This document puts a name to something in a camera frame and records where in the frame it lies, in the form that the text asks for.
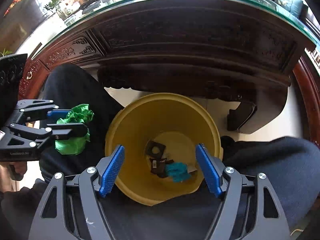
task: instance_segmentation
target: light blue pillow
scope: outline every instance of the light blue pillow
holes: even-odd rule
[[[299,18],[303,6],[302,0],[275,0],[275,2],[290,12],[293,16]]]

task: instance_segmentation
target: floor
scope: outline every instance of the floor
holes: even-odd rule
[[[132,89],[113,89],[105,88],[106,91],[115,98],[121,105],[127,106],[138,98],[147,95],[147,92],[136,91]],[[303,137],[302,120],[300,118],[300,109],[298,98],[293,86],[288,89],[287,103],[282,113],[273,121],[252,134],[240,134],[227,131],[227,114],[229,109],[236,109],[238,102],[224,102],[219,99],[192,98],[202,107],[207,109],[218,127],[220,136],[229,135],[235,141],[270,141],[282,136]],[[22,181],[19,182],[19,188],[31,188],[37,178],[42,179],[39,162],[28,162],[28,171]]]

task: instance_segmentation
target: bucket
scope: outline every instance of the bucket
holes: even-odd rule
[[[149,141],[164,144],[164,155],[197,170],[183,182],[152,174]],[[142,97],[120,111],[106,135],[105,155],[118,144],[125,147],[125,160],[116,179],[129,198],[148,206],[195,192],[203,180],[196,162],[196,145],[203,143],[212,156],[222,159],[218,129],[208,112],[195,101],[172,93]]]

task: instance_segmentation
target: brass ring pull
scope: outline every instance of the brass ring pull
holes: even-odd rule
[[[32,71],[30,71],[30,72],[27,73],[27,79],[29,80],[29,79],[31,79],[31,78],[32,78]]]

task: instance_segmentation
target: green plastic bag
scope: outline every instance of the green plastic bag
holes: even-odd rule
[[[81,104],[79,106],[73,107],[71,111],[67,114],[66,118],[60,118],[59,120],[57,120],[57,123],[88,123],[92,121],[93,116],[94,113],[91,110],[89,110],[89,105]],[[84,150],[86,142],[90,142],[89,129],[87,134],[83,137],[75,137],[70,138],[68,140],[56,141],[55,147],[56,150],[60,152],[62,155],[78,155]]]

